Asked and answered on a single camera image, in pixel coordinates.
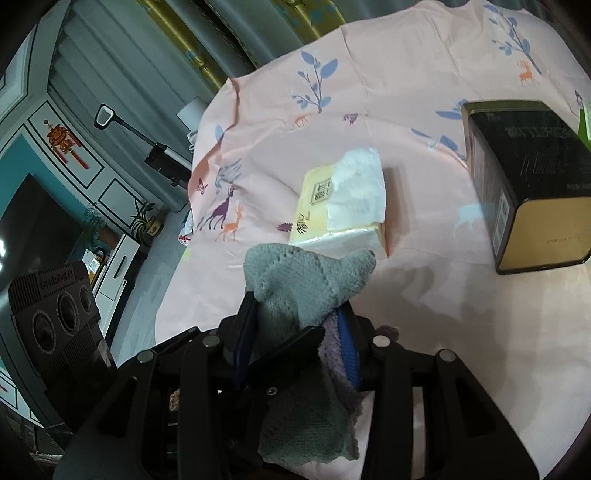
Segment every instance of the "tissue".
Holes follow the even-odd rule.
[[[386,258],[385,210],[377,150],[350,150],[337,163],[306,173],[289,243],[334,258],[361,248]]]
[[[333,166],[332,192],[326,209],[329,231],[383,223],[386,212],[386,185],[375,148],[349,150]]]

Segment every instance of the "television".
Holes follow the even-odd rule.
[[[0,291],[16,277],[75,260],[76,222],[27,175],[0,218]]]

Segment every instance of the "leaf pattern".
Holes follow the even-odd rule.
[[[301,57],[304,60],[304,62],[306,62],[308,65],[314,64],[314,56],[309,54],[308,52],[302,50]]]
[[[418,137],[431,138],[429,135],[424,134],[423,132],[421,132],[419,130],[415,130],[414,128],[411,128],[410,130]]]
[[[439,143],[441,143],[442,145],[445,145],[450,150],[457,152],[457,144],[451,138],[449,138],[445,135],[442,135],[441,138],[439,139]]]
[[[323,66],[311,53],[302,50],[300,54],[304,62],[314,69],[314,72],[311,73],[309,73],[309,69],[297,71],[297,74],[304,79],[304,83],[310,87],[312,95],[304,94],[304,96],[301,96],[292,90],[291,98],[295,100],[302,110],[308,108],[309,105],[314,105],[318,109],[318,113],[322,113],[322,109],[327,107],[331,100],[330,96],[322,95],[322,82],[333,75],[339,66],[339,61],[333,59]]]
[[[217,142],[219,142],[223,138],[224,133],[226,133],[226,132],[224,131],[224,129],[222,128],[222,126],[219,125],[219,124],[216,125],[215,135],[216,135],[216,141]]]
[[[531,62],[532,66],[536,69],[538,74],[542,75],[542,71],[538,67],[535,60],[531,57],[531,46],[530,42],[526,38],[522,38],[519,36],[519,33],[516,30],[517,27],[517,19],[515,17],[506,17],[497,7],[494,5],[486,4],[484,5],[488,11],[493,12],[495,14],[495,18],[490,18],[489,21],[494,25],[497,25],[499,30],[502,30],[509,36],[511,41],[502,42],[496,39],[491,39],[491,42],[498,45],[499,50],[505,53],[506,56],[511,56],[514,51],[518,51],[523,53],[527,59]]]
[[[331,60],[320,69],[320,76],[324,79],[329,78],[336,71],[338,66],[339,61],[337,59]]]
[[[441,111],[436,110],[435,113],[443,118],[447,118],[449,120],[461,120],[462,114],[458,112],[448,112],[448,111]]]

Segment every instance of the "gray towel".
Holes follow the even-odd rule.
[[[322,324],[361,291],[374,268],[374,255],[366,250],[336,260],[284,244],[251,248],[244,276],[246,289],[260,303],[256,352],[263,355],[300,329]],[[271,400],[259,445],[264,461],[289,468],[313,460],[329,463],[339,456],[359,457],[353,425],[361,397],[340,384],[342,374],[327,367],[329,357],[336,354],[335,328],[329,327],[331,333],[320,347],[323,363],[311,365]],[[338,388],[331,377],[340,377]]]

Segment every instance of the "butterfly print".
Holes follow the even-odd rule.
[[[201,192],[201,195],[203,195],[205,193],[205,189],[209,186],[209,183],[207,185],[203,184],[203,180],[199,179],[199,185],[197,185],[197,191]]]

